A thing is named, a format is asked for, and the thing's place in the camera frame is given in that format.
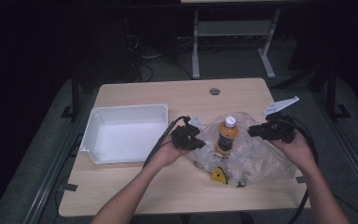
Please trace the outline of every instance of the wooden table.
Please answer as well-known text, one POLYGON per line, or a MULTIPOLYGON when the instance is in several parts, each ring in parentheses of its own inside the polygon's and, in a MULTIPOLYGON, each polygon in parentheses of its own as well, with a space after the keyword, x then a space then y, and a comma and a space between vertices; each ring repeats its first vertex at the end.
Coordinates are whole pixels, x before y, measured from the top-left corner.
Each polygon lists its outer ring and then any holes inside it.
MULTIPOLYGON (((110 84, 100 88, 94 107, 168 104, 169 122, 198 115, 210 123, 219 115, 247 112, 265 122, 262 111, 273 102, 261 78, 110 84), (219 95, 210 89, 218 88, 219 95)), ((76 191, 66 191, 60 205, 63 217, 93 216, 141 170, 142 163, 96 165, 78 152, 68 180, 76 191)), ((306 190, 296 179, 245 188, 214 182, 187 157, 165 167, 153 180, 136 214, 174 214, 296 208, 306 190)))

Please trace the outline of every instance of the person's left arm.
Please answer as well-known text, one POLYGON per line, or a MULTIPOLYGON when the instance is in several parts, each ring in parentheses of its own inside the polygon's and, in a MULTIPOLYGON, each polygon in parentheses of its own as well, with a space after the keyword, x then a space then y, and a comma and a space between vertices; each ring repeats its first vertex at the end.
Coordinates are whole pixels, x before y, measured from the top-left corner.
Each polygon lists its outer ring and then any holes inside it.
POLYGON ((162 145, 146 167, 100 209, 91 223, 129 223, 153 178, 163 167, 171 165, 186 153, 175 148, 172 142, 162 145))

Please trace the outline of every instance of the person's right arm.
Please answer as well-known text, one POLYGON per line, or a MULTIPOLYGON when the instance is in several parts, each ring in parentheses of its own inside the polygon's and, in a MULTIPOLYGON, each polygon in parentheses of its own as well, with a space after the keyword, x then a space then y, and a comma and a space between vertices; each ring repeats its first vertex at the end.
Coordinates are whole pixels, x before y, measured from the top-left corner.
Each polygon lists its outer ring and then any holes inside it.
POLYGON ((287 144, 282 141, 270 141, 270 143, 296 165, 305 177, 315 223, 350 223, 316 165, 304 136, 295 130, 295 139, 292 143, 287 144))

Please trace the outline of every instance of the white plastic tray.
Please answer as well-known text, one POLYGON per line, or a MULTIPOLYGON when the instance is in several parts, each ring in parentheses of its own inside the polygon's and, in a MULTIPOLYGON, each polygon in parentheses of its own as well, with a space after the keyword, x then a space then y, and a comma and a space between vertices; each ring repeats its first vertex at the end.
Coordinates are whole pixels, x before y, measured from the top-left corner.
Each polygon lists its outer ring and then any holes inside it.
POLYGON ((95 107, 80 144, 96 164, 145 161, 168 127, 168 106, 95 107))

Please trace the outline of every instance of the human hand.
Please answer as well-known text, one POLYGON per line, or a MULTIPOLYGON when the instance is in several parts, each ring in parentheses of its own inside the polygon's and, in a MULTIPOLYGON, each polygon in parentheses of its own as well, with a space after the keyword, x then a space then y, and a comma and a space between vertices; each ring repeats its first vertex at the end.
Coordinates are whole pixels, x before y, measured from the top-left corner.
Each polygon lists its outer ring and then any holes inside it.
POLYGON ((301 171, 315 167, 316 162, 307 140, 298 130, 295 130, 294 135, 295 138, 291 143, 279 140, 270 140, 270 143, 279 149, 301 171))
POLYGON ((179 157, 187 154, 188 150, 175 148, 172 143, 171 134, 162 141, 161 148, 152 157, 150 163, 160 168, 173 164, 179 157))

